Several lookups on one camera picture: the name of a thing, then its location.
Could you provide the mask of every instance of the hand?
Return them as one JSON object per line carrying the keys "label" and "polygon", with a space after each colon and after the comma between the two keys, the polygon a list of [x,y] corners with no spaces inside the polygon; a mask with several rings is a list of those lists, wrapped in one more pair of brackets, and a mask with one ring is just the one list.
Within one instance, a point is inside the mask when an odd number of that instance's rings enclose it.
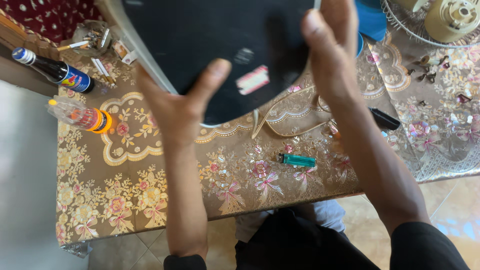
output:
{"label": "hand", "polygon": [[213,94],[224,83],[231,70],[225,59],[213,60],[187,95],[175,95],[161,89],[147,72],[139,67],[138,86],[152,110],[162,132],[164,147],[193,144],[200,123]]}
{"label": "hand", "polygon": [[356,81],[358,17],[353,0],[323,0],[320,12],[307,11],[301,31],[311,49],[317,93],[332,112],[363,103]]}

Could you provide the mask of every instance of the black sleeve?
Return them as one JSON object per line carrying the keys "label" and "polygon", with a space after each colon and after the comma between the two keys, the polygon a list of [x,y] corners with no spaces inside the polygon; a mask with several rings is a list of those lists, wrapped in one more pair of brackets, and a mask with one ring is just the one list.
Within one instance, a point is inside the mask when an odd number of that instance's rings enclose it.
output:
{"label": "black sleeve", "polygon": [[165,270],[206,270],[207,265],[200,255],[189,257],[168,256],[163,261]]}
{"label": "black sleeve", "polygon": [[392,233],[391,270],[468,270],[443,233],[424,222],[407,222]]}

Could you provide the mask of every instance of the finger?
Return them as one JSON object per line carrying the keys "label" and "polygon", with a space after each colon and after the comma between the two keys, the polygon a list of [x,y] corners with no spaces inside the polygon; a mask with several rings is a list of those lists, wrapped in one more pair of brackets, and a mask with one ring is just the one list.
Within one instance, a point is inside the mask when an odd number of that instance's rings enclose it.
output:
{"label": "finger", "polygon": [[194,103],[207,105],[213,94],[222,86],[230,74],[232,64],[225,59],[215,59],[197,79],[187,97]]}
{"label": "finger", "polygon": [[336,55],[337,41],[334,33],[318,10],[311,9],[305,14],[301,22],[301,32],[313,57]]}
{"label": "finger", "polygon": [[353,0],[323,0],[320,8],[337,42],[354,58],[358,46],[358,15]]}
{"label": "finger", "polygon": [[147,100],[165,100],[168,95],[167,91],[159,87],[140,65],[137,66],[137,84]]}

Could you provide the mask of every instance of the gray pants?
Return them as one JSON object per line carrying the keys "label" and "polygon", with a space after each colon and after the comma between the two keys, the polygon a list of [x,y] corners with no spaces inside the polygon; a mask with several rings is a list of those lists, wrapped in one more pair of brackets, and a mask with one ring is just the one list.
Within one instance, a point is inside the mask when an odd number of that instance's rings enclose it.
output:
{"label": "gray pants", "polygon": [[[310,220],[320,226],[343,232],[345,225],[342,217],[345,216],[345,210],[336,202],[336,200],[328,200],[304,205],[290,207],[295,215]],[[264,221],[275,214],[277,210],[269,210],[246,214],[237,217],[235,226],[237,231],[235,237],[237,240],[247,243],[250,238],[257,232]]]}

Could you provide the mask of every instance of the person's left hand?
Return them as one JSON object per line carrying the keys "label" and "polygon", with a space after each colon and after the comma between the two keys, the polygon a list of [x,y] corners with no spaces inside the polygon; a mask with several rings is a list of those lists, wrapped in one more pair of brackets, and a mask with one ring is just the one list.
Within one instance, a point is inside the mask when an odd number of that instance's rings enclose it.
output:
{"label": "person's left hand", "polygon": [[163,137],[163,145],[185,147],[193,144],[213,94],[224,83],[231,63],[215,59],[203,71],[187,95],[175,95],[161,89],[147,72],[139,67],[138,87],[145,96]]}

